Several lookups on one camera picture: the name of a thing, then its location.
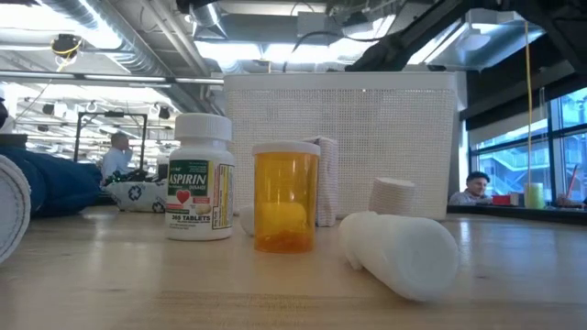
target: blue fabric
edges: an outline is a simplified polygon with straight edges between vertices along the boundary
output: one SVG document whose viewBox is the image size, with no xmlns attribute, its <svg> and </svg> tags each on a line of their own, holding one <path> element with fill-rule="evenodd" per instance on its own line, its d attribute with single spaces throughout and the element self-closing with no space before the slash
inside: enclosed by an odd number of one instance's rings
<svg viewBox="0 0 587 330">
<path fill-rule="evenodd" d="M 74 215 L 93 204 L 100 194 L 102 175 L 93 164 L 11 147 L 0 147 L 0 155 L 15 162 L 27 177 L 32 215 Z"/>
</svg>

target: white pill bottle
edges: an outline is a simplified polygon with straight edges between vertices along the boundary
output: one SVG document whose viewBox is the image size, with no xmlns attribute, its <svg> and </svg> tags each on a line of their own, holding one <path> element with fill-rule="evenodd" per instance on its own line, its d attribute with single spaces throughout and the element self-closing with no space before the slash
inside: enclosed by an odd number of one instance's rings
<svg viewBox="0 0 587 330">
<path fill-rule="evenodd" d="M 235 160 L 228 152 L 230 119 L 183 114 L 175 119 L 182 145 L 169 157 L 167 237 L 212 240 L 232 235 Z"/>
</svg>

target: wooden table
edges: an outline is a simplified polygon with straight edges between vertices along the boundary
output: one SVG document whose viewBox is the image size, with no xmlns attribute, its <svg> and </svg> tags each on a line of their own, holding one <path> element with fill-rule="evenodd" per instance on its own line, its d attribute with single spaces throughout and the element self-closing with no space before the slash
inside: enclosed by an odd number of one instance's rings
<svg viewBox="0 0 587 330">
<path fill-rule="evenodd" d="M 442 222 L 461 250 L 452 290 L 407 302 L 318 228 L 304 255 L 165 238 L 161 214 L 93 208 L 31 223 L 0 265 L 0 329 L 587 329 L 587 230 L 491 217 Z"/>
</svg>

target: white perforated box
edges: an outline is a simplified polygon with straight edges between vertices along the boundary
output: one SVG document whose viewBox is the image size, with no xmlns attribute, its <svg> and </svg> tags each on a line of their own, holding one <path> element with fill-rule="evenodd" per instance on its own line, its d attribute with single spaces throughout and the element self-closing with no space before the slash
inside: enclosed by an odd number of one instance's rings
<svg viewBox="0 0 587 330">
<path fill-rule="evenodd" d="M 373 179 L 388 177 L 415 183 L 412 215 L 444 218 L 454 82 L 439 72 L 227 76 L 236 207 L 253 202 L 253 145 L 323 136 L 338 141 L 341 214 L 367 210 Z"/>
</svg>

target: red heart logo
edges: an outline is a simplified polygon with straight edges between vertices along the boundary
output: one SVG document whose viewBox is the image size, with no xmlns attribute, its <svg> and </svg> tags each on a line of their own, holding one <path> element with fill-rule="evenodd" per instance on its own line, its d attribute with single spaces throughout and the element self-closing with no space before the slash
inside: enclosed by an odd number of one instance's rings
<svg viewBox="0 0 587 330">
<path fill-rule="evenodd" d="M 181 204 L 185 203 L 188 199 L 190 199 L 190 191 L 177 191 L 175 193 L 177 200 L 180 201 Z"/>
</svg>

